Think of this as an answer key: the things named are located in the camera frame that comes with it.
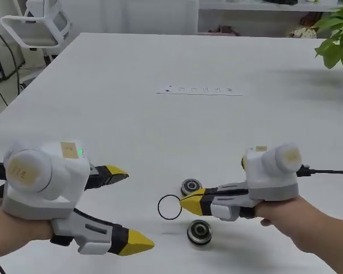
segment white office chair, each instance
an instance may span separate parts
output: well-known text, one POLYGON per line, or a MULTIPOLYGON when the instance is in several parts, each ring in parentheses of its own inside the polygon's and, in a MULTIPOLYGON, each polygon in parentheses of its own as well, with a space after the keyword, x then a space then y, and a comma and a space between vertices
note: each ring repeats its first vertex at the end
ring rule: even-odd
MULTIPOLYGON (((41 49, 46 65, 51 62, 48 50, 61 47, 70 31, 70 21, 62 11, 59 0, 28 0, 24 16, 4 16, 1 24, 24 49, 41 49)), ((42 68, 22 77, 24 89, 41 72, 42 68)))
POLYGON ((196 35, 198 0, 121 0, 123 32, 196 35))

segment hand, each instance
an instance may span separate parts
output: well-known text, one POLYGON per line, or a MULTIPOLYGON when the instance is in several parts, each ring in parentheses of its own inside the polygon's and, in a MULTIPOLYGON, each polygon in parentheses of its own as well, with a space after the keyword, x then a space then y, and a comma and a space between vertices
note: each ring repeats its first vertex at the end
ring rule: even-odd
POLYGON ((274 225, 304 252, 311 252, 310 239, 330 218, 302 197, 285 202, 262 202, 256 215, 264 218, 261 224, 274 225))
POLYGON ((24 247, 32 240, 49 240, 53 235, 49 221, 28 221, 12 217, 1 210, 0 257, 24 247))

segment ball bearing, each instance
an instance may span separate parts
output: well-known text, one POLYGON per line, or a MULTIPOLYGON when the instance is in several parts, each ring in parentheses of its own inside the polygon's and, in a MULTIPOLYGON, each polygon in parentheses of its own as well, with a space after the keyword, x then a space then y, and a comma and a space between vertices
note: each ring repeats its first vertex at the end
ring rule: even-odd
POLYGON ((196 179, 186 179, 182 183, 181 192, 183 196, 187 196, 196 190, 200 190, 202 184, 196 179))
POLYGON ((187 237, 195 245, 207 245, 212 239, 211 226, 203 220, 195 220, 187 229, 187 237))

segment power strip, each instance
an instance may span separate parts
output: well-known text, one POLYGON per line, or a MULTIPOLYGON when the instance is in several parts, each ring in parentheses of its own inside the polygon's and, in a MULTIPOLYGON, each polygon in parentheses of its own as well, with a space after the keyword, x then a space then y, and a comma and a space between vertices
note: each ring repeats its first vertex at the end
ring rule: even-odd
POLYGON ((161 89, 157 94, 242 96, 232 88, 197 86, 169 86, 161 89))

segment label sticker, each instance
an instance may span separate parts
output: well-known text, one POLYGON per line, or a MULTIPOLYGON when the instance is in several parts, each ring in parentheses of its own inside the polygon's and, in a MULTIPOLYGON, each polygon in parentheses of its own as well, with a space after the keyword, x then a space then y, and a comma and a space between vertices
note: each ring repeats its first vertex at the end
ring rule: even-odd
POLYGON ((264 146, 257 146, 256 147, 256 151, 257 152, 264 152, 264 151, 267 151, 267 147, 264 147, 264 146))
POLYGON ((284 158, 289 163, 301 161, 301 155, 300 155, 300 152, 297 148, 295 148, 293 150, 286 151, 284 153, 284 158))
POLYGON ((39 176, 36 168, 30 167, 28 164, 14 158, 7 169, 7 173, 14 179, 21 182, 25 186, 34 184, 39 176))
POLYGON ((200 87, 200 86, 167 86, 156 92, 157 94, 176 95, 214 95, 214 96, 241 96, 241 92, 230 87, 200 87))
POLYGON ((75 143, 61 142, 62 156, 68 159, 79 159, 75 143))

